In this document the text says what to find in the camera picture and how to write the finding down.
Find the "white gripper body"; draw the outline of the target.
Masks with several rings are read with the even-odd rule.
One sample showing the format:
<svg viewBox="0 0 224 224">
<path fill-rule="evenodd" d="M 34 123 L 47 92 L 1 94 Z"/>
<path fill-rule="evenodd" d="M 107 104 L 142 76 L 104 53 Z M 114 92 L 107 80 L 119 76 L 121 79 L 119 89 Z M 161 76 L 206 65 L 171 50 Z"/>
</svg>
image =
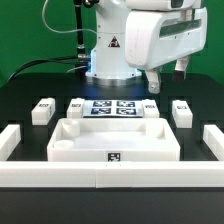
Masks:
<svg viewBox="0 0 224 224">
<path fill-rule="evenodd" d="M 125 32 L 125 58 L 130 67 L 151 70 L 204 48 L 207 9 L 153 12 L 133 10 Z"/>
</svg>

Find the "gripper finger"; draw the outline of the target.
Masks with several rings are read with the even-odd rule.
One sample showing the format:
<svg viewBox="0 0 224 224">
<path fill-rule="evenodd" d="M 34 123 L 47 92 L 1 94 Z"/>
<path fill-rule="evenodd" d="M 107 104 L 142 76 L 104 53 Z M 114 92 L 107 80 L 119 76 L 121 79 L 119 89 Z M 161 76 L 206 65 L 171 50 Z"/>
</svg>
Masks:
<svg viewBox="0 0 224 224">
<path fill-rule="evenodd" d="M 152 94 L 158 94 L 161 87 L 160 69 L 154 68 L 146 71 L 146 77 L 148 80 L 148 91 Z"/>
<path fill-rule="evenodd" d="M 189 60 L 190 60 L 190 57 L 185 56 L 185 57 L 179 58 L 176 61 L 175 69 L 173 71 L 173 80 L 174 81 L 184 81 L 185 80 Z"/>
</svg>

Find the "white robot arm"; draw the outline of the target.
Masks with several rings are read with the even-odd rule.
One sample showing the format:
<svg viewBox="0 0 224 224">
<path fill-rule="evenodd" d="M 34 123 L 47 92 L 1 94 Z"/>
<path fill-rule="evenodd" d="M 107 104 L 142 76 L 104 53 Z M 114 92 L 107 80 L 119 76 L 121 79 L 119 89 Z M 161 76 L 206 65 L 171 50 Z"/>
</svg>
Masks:
<svg viewBox="0 0 224 224">
<path fill-rule="evenodd" d="M 96 7 L 97 42 L 86 76 L 103 85 L 124 85 L 145 74 L 160 92 L 161 67 L 174 61 L 183 77 L 189 57 L 204 48 L 203 0 L 86 0 Z"/>
</svg>

